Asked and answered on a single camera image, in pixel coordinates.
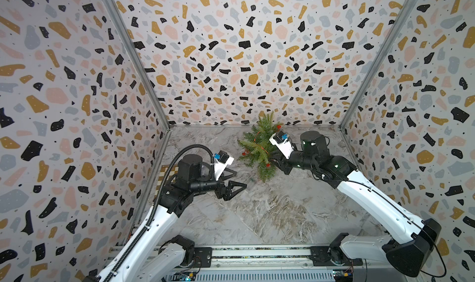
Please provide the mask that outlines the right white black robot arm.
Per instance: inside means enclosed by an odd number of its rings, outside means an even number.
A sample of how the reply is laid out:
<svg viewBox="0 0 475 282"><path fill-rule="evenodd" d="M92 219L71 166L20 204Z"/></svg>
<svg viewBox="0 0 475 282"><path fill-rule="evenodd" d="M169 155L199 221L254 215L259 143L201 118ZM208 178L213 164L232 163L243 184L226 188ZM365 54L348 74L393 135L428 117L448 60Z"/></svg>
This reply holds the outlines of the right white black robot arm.
<svg viewBox="0 0 475 282"><path fill-rule="evenodd" d="M361 237L339 234L329 246L327 254L335 265L354 259L385 262L407 277L416 278L433 251L442 227L432 218L427 220L399 206L384 194L349 160L332 155L327 138L317 131L301 134L301 150L289 135L278 131L269 138L277 148L270 162L289 175L295 168L308 170L316 180L353 199L375 218L387 234Z"/></svg>

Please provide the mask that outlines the red string lights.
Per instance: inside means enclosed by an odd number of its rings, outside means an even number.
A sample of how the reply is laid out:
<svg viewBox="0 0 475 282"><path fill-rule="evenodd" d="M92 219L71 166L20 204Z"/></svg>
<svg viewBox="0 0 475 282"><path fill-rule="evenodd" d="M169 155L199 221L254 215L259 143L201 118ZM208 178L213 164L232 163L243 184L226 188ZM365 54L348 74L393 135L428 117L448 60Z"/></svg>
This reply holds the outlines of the red string lights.
<svg viewBox="0 0 475 282"><path fill-rule="evenodd" d="M282 125L280 124L252 126L251 131L245 132L242 139L238 140L242 147L242 154L239 159L249 167L263 165L264 168L268 168L270 166L270 154L277 149L276 146L270 143L269 138L281 128Z"/></svg>

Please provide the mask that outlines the small green christmas tree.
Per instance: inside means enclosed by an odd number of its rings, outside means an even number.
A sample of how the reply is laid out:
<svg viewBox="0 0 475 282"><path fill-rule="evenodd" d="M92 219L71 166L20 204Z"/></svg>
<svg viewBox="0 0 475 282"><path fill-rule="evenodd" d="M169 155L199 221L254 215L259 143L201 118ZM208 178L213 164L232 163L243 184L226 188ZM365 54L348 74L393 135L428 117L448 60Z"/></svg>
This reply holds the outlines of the small green christmas tree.
<svg viewBox="0 0 475 282"><path fill-rule="evenodd" d="M281 129L281 122L274 122L274 113L271 112L260 116L250 132L245 132L243 138L238 140L242 147L242 154L239 160L250 168L257 168L259 179L263 182L271 180L276 167L270 162L270 155L277 150L272 145L270 138Z"/></svg>

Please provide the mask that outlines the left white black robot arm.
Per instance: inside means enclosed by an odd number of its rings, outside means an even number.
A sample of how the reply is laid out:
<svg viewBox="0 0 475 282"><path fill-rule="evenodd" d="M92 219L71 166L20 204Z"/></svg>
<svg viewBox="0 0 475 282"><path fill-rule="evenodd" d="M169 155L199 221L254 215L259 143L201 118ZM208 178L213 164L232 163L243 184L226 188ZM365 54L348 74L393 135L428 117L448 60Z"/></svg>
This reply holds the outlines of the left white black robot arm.
<svg viewBox="0 0 475 282"><path fill-rule="evenodd" d="M234 158L226 152L211 156L205 163L196 154L179 156L157 194L145 220L119 254L100 273L85 277L87 282L159 282L175 268L188 271L204 263L195 255L195 243L177 235L152 257L162 237L178 221L198 195L214 192L218 199L231 200L245 190L246 184L232 181L236 172L229 168Z"/></svg>

